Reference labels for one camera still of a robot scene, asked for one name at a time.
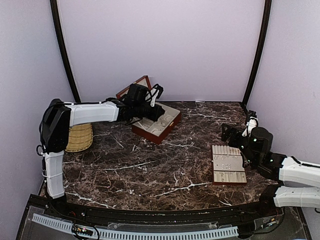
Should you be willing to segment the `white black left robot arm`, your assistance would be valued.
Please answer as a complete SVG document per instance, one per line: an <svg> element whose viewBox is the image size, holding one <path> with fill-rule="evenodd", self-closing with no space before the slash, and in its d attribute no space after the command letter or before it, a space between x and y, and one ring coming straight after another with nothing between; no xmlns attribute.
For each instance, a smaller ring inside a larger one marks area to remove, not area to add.
<svg viewBox="0 0 320 240"><path fill-rule="evenodd" d="M46 179L46 190L53 202L51 210L60 218L67 218L70 206L62 199L63 157L69 142L69 131L73 126L96 122L126 122L133 124L141 119L156 122L165 110L156 100L164 89L159 84L152 88L133 83L128 92L117 99L109 97L97 102L63 102L59 98L51 101L39 125L42 175Z"/></svg>

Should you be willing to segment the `red jewelry tray insert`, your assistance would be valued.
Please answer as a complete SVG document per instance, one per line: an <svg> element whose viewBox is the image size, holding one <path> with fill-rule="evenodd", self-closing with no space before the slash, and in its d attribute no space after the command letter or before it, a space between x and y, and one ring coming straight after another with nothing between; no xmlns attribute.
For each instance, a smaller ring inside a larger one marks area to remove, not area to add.
<svg viewBox="0 0 320 240"><path fill-rule="evenodd" d="M211 151L214 185L243 186L247 184L243 158L238 148L212 145Z"/></svg>

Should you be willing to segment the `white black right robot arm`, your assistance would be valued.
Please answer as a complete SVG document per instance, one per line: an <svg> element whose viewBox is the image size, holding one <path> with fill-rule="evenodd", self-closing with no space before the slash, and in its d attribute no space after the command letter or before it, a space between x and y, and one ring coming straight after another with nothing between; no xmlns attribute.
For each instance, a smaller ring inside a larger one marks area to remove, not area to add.
<svg viewBox="0 0 320 240"><path fill-rule="evenodd" d="M260 195L255 213L266 217L274 208L320 207L320 166L271 151L273 135L264 127L245 129L222 124L221 139L240 150L242 162L248 163L266 179L276 181Z"/></svg>

